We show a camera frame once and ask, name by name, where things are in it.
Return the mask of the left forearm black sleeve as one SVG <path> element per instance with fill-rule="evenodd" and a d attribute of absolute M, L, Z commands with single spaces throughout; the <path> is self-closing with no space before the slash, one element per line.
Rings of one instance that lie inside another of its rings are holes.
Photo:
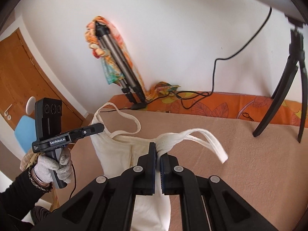
<path fill-rule="evenodd" d="M 52 184 L 41 186 L 34 179 L 31 166 L 23 171 L 13 183 L 1 193 L 1 230 L 31 230 L 33 225 L 22 219 L 38 200 L 52 190 Z"/>

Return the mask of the left gloved hand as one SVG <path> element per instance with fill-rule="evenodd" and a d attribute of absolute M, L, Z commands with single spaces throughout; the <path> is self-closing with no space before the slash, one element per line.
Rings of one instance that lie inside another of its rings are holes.
<path fill-rule="evenodd" d="M 73 167 L 69 148 L 64 148 L 56 161 L 45 154 L 39 155 L 37 163 L 32 169 L 34 179 L 40 184 L 50 184 L 53 181 L 52 173 L 57 178 L 69 184 L 73 178 Z"/>

